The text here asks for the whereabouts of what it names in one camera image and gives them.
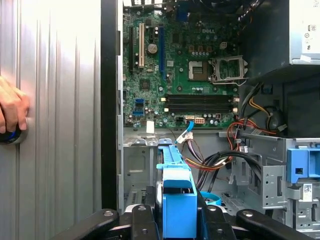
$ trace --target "blue sata port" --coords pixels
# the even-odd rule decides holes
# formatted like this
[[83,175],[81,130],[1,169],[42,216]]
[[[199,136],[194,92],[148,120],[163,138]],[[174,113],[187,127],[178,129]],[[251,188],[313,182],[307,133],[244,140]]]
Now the blue sata port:
[[144,111],[133,111],[132,115],[135,117],[141,117],[144,115]]

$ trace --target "connector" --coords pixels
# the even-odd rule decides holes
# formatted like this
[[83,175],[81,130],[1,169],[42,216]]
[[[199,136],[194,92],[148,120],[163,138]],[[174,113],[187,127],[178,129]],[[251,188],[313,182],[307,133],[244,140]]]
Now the connector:
[[133,111],[132,115],[135,117],[142,117],[144,115],[144,111]]
[[195,124],[205,124],[206,120],[203,117],[196,117],[194,119]]
[[184,116],[184,119],[185,120],[193,120],[193,119],[195,119],[195,116],[186,115],[186,116]]

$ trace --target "screw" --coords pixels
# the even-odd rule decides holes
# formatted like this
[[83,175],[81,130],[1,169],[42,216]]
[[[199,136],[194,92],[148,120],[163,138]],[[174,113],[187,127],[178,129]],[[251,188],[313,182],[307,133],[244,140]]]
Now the screw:
[[111,217],[113,215],[112,211],[105,211],[103,214],[105,217]]
[[212,212],[214,212],[215,210],[217,210],[217,208],[216,208],[215,206],[210,206],[210,207],[209,207],[209,210],[212,211]]
[[251,218],[254,214],[250,211],[243,211],[243,215],[245,215],[248,218]]

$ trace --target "barcode label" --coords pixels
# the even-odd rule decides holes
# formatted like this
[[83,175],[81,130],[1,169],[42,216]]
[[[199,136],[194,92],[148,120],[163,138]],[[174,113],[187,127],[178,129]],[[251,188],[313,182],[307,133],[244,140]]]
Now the barcode label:
[[303,201],[312,202],[312,183],[303,184]]

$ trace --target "blue drive bracket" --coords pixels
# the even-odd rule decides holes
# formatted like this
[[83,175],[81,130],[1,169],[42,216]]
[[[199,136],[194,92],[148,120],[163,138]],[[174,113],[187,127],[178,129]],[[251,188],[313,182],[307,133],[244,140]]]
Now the blue drive bracket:
[[191,169],[174,145],[159,146],[158,154],[163,156],[163,163],[156,166],[163,172],[162,237],[196,238],[197,190]]
[[286,168],[286,180],[292,184],[300,178],[320,180],[320,148],[289,148]]

